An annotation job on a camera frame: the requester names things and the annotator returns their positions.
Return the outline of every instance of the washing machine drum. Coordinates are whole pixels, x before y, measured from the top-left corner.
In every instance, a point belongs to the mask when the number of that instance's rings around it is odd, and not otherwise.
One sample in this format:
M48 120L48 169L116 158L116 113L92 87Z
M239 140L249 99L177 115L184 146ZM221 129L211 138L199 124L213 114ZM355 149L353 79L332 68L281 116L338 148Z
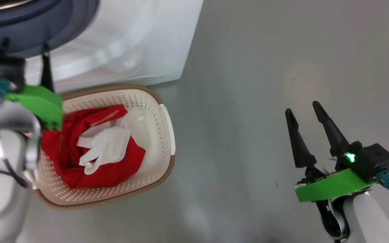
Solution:
M10 53L28 58L42 44L55 49L79 35L91 22L99 0L0 0L0 43L11 40Z

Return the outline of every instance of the floor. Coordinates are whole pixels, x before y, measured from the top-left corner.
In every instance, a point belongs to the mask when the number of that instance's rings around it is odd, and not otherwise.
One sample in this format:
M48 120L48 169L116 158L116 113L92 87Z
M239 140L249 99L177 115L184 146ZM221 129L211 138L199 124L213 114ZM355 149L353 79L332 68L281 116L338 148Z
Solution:
M18 242L330 242L296 198L284 111L319 168L333 162L313 100L349 141L389 150L389 1L206 0L181 80L152 88L175 130L168 180L94 209L33 198ZM371 194L389 217L389 192Z

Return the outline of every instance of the basket rim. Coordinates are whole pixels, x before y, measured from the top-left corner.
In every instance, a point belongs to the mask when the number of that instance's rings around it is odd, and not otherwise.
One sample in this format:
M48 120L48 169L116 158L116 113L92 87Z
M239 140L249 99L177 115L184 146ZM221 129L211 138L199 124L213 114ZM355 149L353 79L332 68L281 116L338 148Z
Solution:
M161 98L152 89L145 87L145 86L142 86L142 85L137 85L137 84L129 84L129 85L122 84L122 85L96 87L96 88L91 88L91 89L86 89L86 90L81 90L81 91L75 91L75 92L71 92L69 94L63 95L62 99L65 101L65 100L71 100L71 99L75 99L75 98L79 98L79 97L83 97L83 96L87 96L87 95L92 95L92 94L97 94L97 93L102 93L102 92L109 92L109 91L118 91L118 90L124 90L124 89L139 89L141 91L145 91L146 93L150 94L157 101L157 103L159 105L163 104L163 101L161 100ZM70 211L70 210L86 209L86 208L92 208L92 207L96 207L96 206L102 206L102 205L114 203L114 202L117 202L119 200L129 198L129 197L133 197L135 195L141 194L142 192L146 192L150 189L155 188L156 186L163 183L169 177L169 175L172 172L174 164L175 164L175 155L173 154L170 157L170 163L169 163L169 166L168 166L166 172L164 173L164 175L162 177L160 177L160 179L158 179L154 183L151 183L147 186L144 186L142 188L136 189L134 191L131 191L131 192L128 192L125 194L121 194L121 195L117 195L115 197L110 197L110 198L97 200L97 201L93 201L93 202L74 204L74 205L61 205L61 204L57 204L57 203L54 203L51 200L49 200L40 189L35 189L34 194L36 194L37 197L43 203L45 203L47 206L49 206L53 209L62 210L62 211Z

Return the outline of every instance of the green led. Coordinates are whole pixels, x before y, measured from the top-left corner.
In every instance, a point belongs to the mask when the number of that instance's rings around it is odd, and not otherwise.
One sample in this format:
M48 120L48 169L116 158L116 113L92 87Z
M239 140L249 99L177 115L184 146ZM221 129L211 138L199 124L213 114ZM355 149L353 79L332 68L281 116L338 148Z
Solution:
M355 154L346 154L346 157L351 163L355 162Z

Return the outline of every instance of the washing machine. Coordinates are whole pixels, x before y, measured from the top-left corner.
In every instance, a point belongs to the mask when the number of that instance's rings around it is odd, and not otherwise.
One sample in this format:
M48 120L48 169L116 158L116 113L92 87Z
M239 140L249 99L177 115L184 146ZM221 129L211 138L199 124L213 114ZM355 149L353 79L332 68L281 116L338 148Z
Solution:
M55 91L181 77L203 0L0 0L0 43L37 85L43 43Z

